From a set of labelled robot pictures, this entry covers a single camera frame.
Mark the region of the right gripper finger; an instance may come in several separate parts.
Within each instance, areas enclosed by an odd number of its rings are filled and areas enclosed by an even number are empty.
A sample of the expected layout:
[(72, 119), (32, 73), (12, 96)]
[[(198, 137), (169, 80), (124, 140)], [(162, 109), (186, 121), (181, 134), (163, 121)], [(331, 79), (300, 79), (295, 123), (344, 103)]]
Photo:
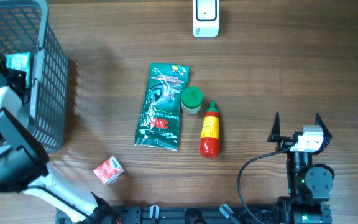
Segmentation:
[(275, 118), (273, 122), (272, 129), (270, 131), (270, 134), (267, 138), (267, 142), (274, 142), (278, 143), (282, 141), (282, 137), (280, 134), (280, 114), (279, 112), (275, 113)]
[(321, 128), (323, 130), (323, 143), (322, 143), (322, 146), (328, 146), (328, 144), (333, 139), (333, 136), (330, 133), (330, 131), (328, 130), (328, 128), (326, 127), (326, 125), (323, 123), (323, 120), (322, 120), (321, 116), (319, 115), (319, 113), (316, 113), (315, 125), (321, 126)]

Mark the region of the red chili sauce bottle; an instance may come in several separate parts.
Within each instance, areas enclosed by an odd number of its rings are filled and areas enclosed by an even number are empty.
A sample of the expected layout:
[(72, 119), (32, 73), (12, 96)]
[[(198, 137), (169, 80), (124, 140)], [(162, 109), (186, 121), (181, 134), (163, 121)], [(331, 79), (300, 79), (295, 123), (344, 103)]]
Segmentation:
[(219, 111), (214, 101), (206, 110), (200, 136), (200, 154), (203, 157), (219, 156)]

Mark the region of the green lid jar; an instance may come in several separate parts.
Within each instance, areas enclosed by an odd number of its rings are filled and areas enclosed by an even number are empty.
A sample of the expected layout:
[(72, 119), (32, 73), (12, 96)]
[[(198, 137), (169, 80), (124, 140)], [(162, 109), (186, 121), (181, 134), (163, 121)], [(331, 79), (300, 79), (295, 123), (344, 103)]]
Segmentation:
[(189, 86), (181, 94), (181, 108), (187, 114), (196, 114), (203, 104), (203, 92), (195, 86)]

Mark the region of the green 3M glove package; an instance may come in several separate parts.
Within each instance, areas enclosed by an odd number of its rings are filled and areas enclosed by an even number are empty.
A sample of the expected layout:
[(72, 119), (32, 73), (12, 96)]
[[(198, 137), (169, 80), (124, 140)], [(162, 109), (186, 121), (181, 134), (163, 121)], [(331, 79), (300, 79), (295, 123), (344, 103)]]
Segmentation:
[(134, 144), (176, 151), (181, 126), (181, 95), (190, 67), (151, 63)]

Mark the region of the small red sachet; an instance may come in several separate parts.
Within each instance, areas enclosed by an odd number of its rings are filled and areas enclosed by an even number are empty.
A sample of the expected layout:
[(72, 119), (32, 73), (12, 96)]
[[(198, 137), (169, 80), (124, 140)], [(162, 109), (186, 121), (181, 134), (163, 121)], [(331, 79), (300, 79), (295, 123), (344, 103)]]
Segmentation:
[(111, 156), (93, 171), (102, 184), (107, 185), (117, 181), (124, 168), (115, 156)]

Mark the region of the light green wipes packet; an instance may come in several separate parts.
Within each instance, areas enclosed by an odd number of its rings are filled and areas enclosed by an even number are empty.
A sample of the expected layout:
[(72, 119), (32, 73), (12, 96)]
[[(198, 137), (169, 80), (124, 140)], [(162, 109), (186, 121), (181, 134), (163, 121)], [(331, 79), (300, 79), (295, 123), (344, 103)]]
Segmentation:
[(31, 52), (6, 55), (7, 68), (26, 72), (26, 88), (30, 87), (31, 76)]

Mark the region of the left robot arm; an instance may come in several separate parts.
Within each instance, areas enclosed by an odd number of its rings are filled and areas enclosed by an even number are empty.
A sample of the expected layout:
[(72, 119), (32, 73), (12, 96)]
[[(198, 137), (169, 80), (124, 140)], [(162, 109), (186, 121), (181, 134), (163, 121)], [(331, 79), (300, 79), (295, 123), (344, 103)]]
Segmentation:
[(105, 200), (75, 187), (54, 169), (43, 145), (17, 119), (27, 94), (25, 76), (7, 68), (0, 56), (0, 193), (38, 197), (73, 223), (120, 223)]

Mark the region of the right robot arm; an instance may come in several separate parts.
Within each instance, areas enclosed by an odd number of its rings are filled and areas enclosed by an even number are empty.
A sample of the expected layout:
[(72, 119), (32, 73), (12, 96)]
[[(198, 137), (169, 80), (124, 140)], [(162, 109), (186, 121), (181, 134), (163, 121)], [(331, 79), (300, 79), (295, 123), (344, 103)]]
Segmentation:
[(320, 115), (314, 125), (304, 125), (293, 136), (280, 134), (279, 113), (275, 114), (268, 142), (287, 155), (287, 197), (279, 197), (272, 210), (274, 223), (329, 224), (333, 222), (330, 199), (335, 173), (326, 164), (314, 164), (313, 156), (323, 152), (333, 136)]

